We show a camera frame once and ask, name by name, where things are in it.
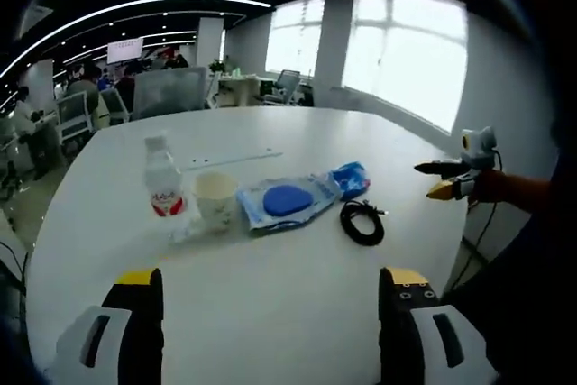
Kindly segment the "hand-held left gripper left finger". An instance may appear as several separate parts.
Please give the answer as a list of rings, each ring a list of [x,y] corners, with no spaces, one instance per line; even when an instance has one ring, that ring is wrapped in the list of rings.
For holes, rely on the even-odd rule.
[[[100,306],[59,337],[55,384],[160,384],[163,281],[158,268],[123,275]]]

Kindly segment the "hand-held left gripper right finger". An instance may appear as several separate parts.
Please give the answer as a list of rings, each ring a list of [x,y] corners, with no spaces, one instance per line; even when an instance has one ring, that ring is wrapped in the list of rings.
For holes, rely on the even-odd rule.
[[[381,384],[496,382],[481,333],[417,272],[380,270],[378,312]]]

